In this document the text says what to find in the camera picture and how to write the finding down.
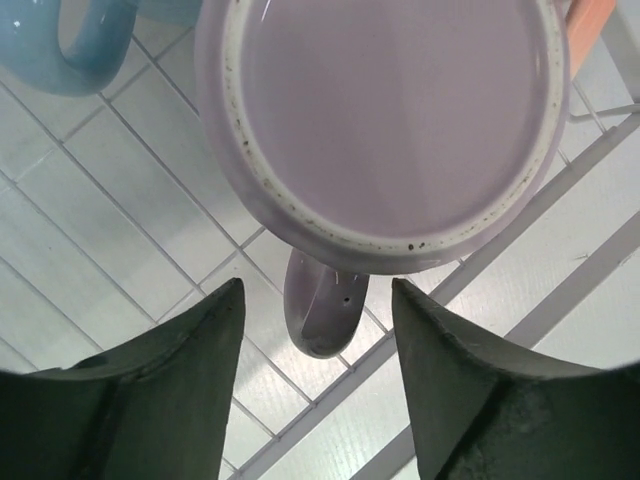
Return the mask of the pink mug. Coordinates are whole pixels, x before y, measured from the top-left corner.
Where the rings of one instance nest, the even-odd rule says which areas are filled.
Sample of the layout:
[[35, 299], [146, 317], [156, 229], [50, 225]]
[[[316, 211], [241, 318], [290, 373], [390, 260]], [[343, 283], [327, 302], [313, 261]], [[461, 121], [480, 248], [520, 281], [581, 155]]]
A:
[[605, 24], [616, 0], [572, 0], [566, 14], [570, 57], [570, 78], [574, 79]]

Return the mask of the lilac mug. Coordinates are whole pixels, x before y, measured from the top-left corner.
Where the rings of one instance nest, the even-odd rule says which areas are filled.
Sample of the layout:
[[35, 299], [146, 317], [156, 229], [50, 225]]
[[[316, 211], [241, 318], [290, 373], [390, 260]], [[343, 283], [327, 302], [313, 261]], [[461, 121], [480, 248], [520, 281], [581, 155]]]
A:
[[284, 317], [304, 354], [351, 342], [369, 280], [501, 233], [567, 116], [555, 1], [206, 1], [197, 109], [250, 214], [291, 247]]

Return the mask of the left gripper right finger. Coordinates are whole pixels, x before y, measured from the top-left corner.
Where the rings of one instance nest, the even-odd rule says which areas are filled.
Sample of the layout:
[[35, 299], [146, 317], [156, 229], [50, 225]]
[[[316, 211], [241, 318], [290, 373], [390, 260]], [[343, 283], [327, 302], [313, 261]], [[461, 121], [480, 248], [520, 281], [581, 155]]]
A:
[[423, 479], [635, 479], [639, 367], [599, 370], [511, 343], [392, 283]]

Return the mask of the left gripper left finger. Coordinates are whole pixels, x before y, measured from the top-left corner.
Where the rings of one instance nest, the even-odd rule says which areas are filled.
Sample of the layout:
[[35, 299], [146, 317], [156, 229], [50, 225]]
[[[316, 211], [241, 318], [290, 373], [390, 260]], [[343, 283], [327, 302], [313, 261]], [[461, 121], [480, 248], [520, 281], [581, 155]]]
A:
[[5, 479], [214, 479], [245, 324], [233, 278], [67, 369], [1, 375]]

